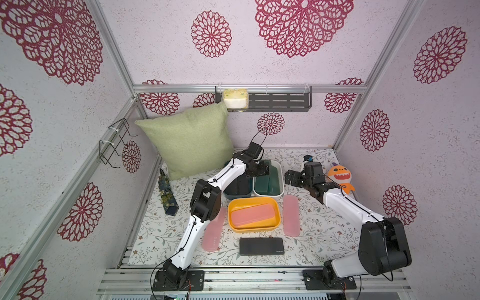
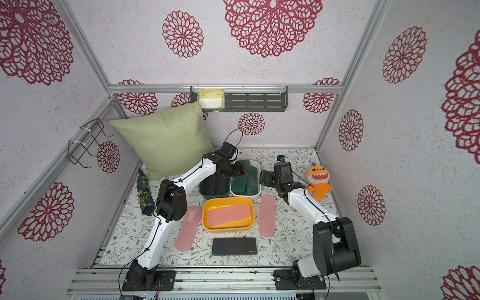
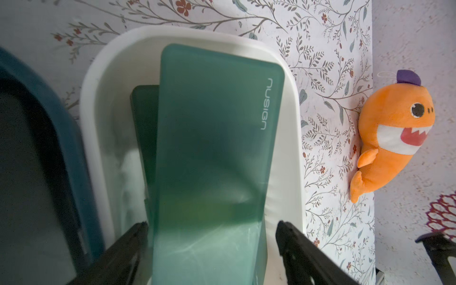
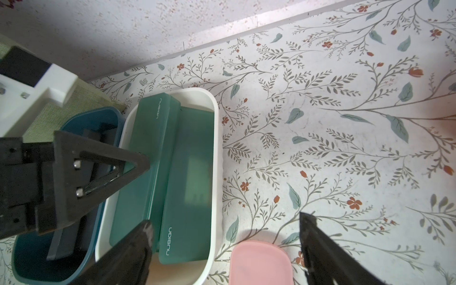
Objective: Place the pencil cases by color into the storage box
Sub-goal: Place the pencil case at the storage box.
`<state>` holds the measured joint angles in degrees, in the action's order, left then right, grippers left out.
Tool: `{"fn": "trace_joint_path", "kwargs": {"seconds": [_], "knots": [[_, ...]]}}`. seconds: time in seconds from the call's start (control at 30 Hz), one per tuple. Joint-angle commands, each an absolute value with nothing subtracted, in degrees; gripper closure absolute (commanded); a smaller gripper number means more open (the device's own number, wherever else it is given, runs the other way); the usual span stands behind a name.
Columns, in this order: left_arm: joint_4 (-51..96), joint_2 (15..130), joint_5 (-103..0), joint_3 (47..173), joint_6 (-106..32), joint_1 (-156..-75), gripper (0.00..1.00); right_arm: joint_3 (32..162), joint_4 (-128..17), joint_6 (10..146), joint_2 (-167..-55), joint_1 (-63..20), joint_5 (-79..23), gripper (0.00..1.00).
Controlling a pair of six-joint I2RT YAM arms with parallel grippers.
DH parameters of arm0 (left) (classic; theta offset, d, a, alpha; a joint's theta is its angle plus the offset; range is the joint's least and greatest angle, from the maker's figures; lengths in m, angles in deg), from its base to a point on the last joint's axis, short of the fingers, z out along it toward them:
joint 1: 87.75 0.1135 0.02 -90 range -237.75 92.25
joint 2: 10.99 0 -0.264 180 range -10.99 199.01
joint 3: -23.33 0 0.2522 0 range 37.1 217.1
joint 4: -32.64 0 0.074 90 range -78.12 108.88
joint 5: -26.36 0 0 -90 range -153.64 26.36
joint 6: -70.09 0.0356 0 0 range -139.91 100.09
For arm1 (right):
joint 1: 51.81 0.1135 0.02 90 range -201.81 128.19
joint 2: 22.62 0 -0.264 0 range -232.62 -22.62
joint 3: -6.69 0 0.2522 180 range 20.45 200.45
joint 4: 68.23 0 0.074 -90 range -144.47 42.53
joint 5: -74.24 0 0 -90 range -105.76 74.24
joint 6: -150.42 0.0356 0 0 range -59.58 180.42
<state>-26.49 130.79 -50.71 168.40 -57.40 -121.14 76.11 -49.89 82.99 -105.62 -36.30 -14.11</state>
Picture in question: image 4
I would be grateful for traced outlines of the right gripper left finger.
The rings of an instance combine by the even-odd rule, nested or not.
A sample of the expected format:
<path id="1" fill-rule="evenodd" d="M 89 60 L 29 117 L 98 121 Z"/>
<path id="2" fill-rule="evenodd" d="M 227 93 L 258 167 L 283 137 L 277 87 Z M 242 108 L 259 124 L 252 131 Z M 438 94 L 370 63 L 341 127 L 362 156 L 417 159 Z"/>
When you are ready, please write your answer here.
<path id="1" fill-rule="evenodd" d="M 144 285 L 152 260 L 153 227 L 144 220 L 72 285 Z"/>

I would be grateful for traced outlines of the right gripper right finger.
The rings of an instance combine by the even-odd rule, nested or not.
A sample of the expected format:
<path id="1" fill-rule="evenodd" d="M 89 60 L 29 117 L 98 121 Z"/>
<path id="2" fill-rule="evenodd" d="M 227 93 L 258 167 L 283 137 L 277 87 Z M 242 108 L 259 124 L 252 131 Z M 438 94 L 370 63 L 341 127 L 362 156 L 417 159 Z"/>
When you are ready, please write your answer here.
<path id="1" fill-rule="evenodd" d="M 299 238 L 309 285 L 382 285 L 317 226 L 316 217 L 299 213 Z"/>

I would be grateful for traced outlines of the green pencil case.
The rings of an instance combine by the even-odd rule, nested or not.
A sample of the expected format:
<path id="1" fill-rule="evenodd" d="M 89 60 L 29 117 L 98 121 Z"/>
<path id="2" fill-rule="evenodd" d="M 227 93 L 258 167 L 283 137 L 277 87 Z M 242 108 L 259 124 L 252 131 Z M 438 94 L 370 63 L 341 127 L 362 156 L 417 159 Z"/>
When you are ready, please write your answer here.
<path id="1" fill-rule="evenodd" d="M 180 102 L 167 93 L 139 101 L 128 150 L 147 156 L 150 168 L 119 191 L 111 245 L 144 220 L 159 235 L 180 111 Z"/>
<path id="2" fill-rule="evenodd" d="M 181 108 L 161 223 L 161 264 L 209 256 L 213 152 L 214 113 Z"/>

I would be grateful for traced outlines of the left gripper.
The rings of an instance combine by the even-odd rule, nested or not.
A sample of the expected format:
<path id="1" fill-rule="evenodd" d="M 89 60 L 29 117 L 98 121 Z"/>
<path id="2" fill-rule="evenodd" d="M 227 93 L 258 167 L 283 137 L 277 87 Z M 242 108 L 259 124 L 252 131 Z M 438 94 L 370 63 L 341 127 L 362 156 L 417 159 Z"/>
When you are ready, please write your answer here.
<path id="1" fill-rule="evenodd" d="M 150 168 L 149 158 L 66 131 L 24 142 L 47 104 L 63 107 L 78 77 L 14 46 L 1 58 L 1 238 L 71 226 Z"/>

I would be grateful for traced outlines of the pink pencil case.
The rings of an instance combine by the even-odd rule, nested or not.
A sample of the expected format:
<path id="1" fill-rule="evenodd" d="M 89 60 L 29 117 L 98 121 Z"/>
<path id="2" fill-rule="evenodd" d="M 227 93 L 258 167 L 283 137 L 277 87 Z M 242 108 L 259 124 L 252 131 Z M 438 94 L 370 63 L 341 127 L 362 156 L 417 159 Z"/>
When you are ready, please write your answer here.
<path id="1" fill-rule="evenodd" d="M 292 285 L 293 268 L 287 253 L 261 241 L 236 245 L 230 257 L 230 285 Z"/>

